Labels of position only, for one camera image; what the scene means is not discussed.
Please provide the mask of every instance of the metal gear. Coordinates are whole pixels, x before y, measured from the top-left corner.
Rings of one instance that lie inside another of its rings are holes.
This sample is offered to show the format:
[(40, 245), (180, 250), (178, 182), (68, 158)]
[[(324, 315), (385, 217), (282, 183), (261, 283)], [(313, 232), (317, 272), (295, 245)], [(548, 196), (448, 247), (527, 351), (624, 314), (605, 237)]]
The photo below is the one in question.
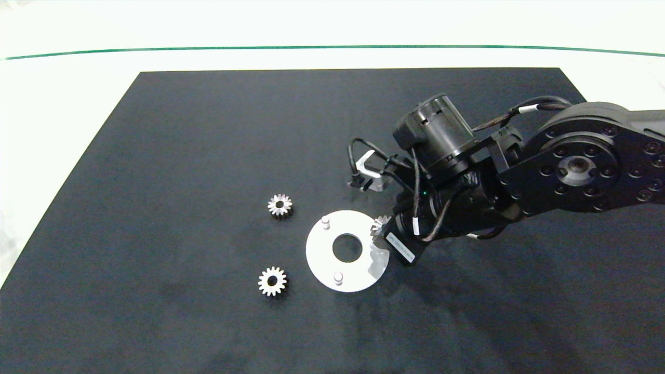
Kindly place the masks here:
[(286, 218), (293, 213), (293, 202), (284, 194), (274, 195), (268, 201), (268, 211), (277, 219)]
[(372, 228), (370, 229), (370, 233), (372, 236), (377, 236), (381, 234), (381, 228), (383, 225), (387, 224), (388, 221), (390, 221), (390, 217), (388, 216), (379, 216), (377, 217), (374, 222), (372, 223)]
[[(268, 280), (270, 277), (275, 277), (275, 284), (270, 285)], [(286, 288), (287, 284), (287, 275), (284, 274), (284, 270), (280, 270), (273, 266), (272, 268), (266, 268), (266, 270), (259, 276), (259, 291), (264, 293), (266, 296), (275, 296), (278, 293), (282, 292), (282, 289)]]

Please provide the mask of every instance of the white circular plate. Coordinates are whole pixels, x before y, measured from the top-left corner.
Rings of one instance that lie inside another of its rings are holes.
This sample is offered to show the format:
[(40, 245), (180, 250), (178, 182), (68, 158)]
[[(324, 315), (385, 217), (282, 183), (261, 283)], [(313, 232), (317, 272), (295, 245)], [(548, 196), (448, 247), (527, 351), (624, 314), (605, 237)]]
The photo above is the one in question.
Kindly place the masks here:
[[(386, 271), (390, 252), (372, 242), (374, 220), (355, 210), (338, 210), (326, 217), (328, 223), (317, 221), (307, 237), (307, 263), (314, 276), (341, 292), (360, 291), (376, 283)], [(333, 253), (334, 240), (344, 234), (356, 237), (362, 244), (362, 253), (353, 262), (340, 261)]]

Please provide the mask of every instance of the gear hole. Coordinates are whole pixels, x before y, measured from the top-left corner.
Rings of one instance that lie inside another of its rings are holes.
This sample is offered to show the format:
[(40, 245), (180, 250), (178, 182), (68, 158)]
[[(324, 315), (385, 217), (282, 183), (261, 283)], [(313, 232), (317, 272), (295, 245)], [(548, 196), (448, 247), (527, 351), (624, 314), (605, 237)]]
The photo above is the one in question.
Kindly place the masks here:
[(351, 234), (342, 234), (332, 243), (332, 252), (341, 262), (353, 262), (362, 253), (362, 243)]

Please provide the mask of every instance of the cable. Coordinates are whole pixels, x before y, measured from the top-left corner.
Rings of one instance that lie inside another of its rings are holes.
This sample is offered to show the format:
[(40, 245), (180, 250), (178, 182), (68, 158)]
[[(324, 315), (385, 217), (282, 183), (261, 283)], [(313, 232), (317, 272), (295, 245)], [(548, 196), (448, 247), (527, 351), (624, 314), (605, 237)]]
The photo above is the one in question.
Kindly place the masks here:
[(446, 217), (446, 213), (448, 213), (448, 208), (450, 208), (450, 204), (452, 201), (458, 197), (464, 190), (466, 189), (466, 186), (460, 187), (455, 193), (450, 196), (448, 201), (444, 204), (444, 208), (441, 209), (441, 212), (439, 213), (439, 216), (436, 218), (436, 223), (434, 224), (434, 228), (432, 228), (432, 232), (430, 232), (430, 235), (427, 235), (426, 238), (421, 239), (423, 242), (431, 242), (436, 238), (436, 236), (439, 234), (439, 231), (441, 231), (441, 227), (444, 225), (444, 218)]
[(411, 165), (409, 165), (409, 164), (407, 164), (407, 163), (405, 163), (405, 162), (403, 162), (403, 161), (396, 160), (395, 158), (388, 157), (388, 155), (387, 155), (385, 152), (383, 152), (381, 149), (379, 149), (379, 147), (373, 145), (372, 143), (368, 142), (367, 140), (365, 140), (365, 139), (363, 139), (363, 138), (352, 138), (352, 139), (348, 142), (348, 149), (347, 149), (347, 152), (348, 152), (348, 163), (349, 163), (350, 166), (351, 166), (351, 175), (352, 175), (352, 176), (358, 176), (358, 175), (360, 175), (360, 172), (358, 171), (358, 168), (356, 167), (355, 157), (353, 156), (353, 143), (355, 143), (355, 142), (361, 142), (361, 143), (365, 144), (367, 147), (373, 149), (374, 152), (375, 152), (379, 157), (383, 158), (383, 159), (386, 160), (386, 161), (389, 161), (389, 162), (390, 162), (391, 164), (393, 164), (393, 165), (401, 166), (401, 167), (403, 167), (403, 168), (407, 168), (407, 169), (409, 169), (409, 170), (411, 170), (411, 169), (413, 168), (413, 166), (411, 166)]
[(486, 234), (483, 234), (483, 235), (476, 235), (476, 234), (468, 233), (468, 234), (466, 234), (466, 236), (468, 236), (469, 238), (477, 239), (477, 240), (492, 239), (492, 238), (496, 238), (500, 233), (502, 233), (506, 227), (508, 227), (508, 225), (495, 227), (494, 229), (492, 229), (492, 231), (490, 231)]
[(414, 170), (416, 171), (416, 183), (414, 188), (414, 212), (412, 225), (414, 229), (414, 235), (420, 235), (420, 223), (418, 222), (418, 205), (420, 205), (420, 164), (418, 163), (418, 157), (416, 157), (416, 148), (411, 147), (411, 157), (414, 160)]
[(572, 106), (571, 102), (559, 96), (536, 96), (520, 102), (519, 104), (510, 108), (506, 113), (503, 113), (480, 126), (474, 127), (471, 131), (476, 132), (485, 130), (492, 126), (500, 124), (501, 127), (508, 125), (508, 122), (514, 116), (526, 112), (533, 112), (536, 110), (563, 110)]

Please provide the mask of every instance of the screw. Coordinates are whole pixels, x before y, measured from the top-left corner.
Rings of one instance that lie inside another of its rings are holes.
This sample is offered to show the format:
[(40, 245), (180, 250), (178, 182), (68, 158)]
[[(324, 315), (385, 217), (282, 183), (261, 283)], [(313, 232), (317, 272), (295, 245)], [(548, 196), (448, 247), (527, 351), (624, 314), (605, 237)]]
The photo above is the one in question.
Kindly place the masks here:
[(584, 193), (585, 193), (587, 196), (593, 196), (593, 195), (595, 195), (595, 194), (598, 193), (598, 187), (596, 187), (596, 186), (587, 186), (587, 187), (584, 189)]
[(331, 219), (328, 216), (321, 217), (321, 223), (323, 224), (323, 229), (327, 230), (331, 227)]
[(662, 145), (659, 142), (648, 142), (644, 145), (644, 152), (647, 154), (656, 154), (661, 149)]
[(616, 168), (612, 165), (603, 166), (600, 170), (600, 175), (610, 177), (616, 174)]
[(628, 175), (633, 178), (641, 178), (644, 175), (644, 168), (642, 166), (635, 166), (634, 168), (630, 168)]
[(541, 174), (544, 176), (552, 175), (552, 173), (554, 173), (554, 168), (552, 166), (545, 165), (541, 168)]
[(554, 154), (558, 157), (564, 157), (568, 154), (568, 148), (564, 146), (558, 146), (557, 149), (554, 150)]
[(659, 154), (654, 157), (654, 162), (652, 164), (657, 168), (665, 168), (665, 154)]
[(637, 200), (640, 200), (641, 202), (647, 202), (651, 200), (651, 198), (654, 197), (653, 192), (649, 190), (641, 190), (640, 192), (637, 193)]
[(651, 191), (660, 191), (665, 187), (665, 182), (662, 179), (654, 179), (647, 183), (646, 187)]
[(608, 200), (605, 200), (605, 199), (598, 200), (593, 204), (593, 207), (596, 210), (600, 210), (600, 211), (606, 210), (609, 206), (610, 206), (610, 202)]
[(340, 285), (344, 279), (344, 274), (342, 274), (342, 272), (335, 272), (332, 275), (332, 279), (334, 280), (335, 284)]
[(608, 124), (607, 126), (602, 128), (602, 133), (607, 136), (614, 136), (616, 135), (616, 127), (611, 124)]
[(557, 130), (557, 128), (552, 127), (545, 132), (545, 135), (547, 135), (550, 138), (554, 138), (558, 133), (559, 131)]
[(598, 148), (597, 146), (595, 146), (595, 145), (593, 145), (593, 144), (587, 146), (587, 149), (585, 150), (585, 153), (586, 153), (587, 156), (589, 156), (589, 157), (596, 156), (599, 152), (600, 152), (600, 148)]
[(565, 184), (558, 184), (556, 187), (554, 187), (554, 191), (560, 195), (563, 195), (568, 192), (568, 187), (566, 187)]

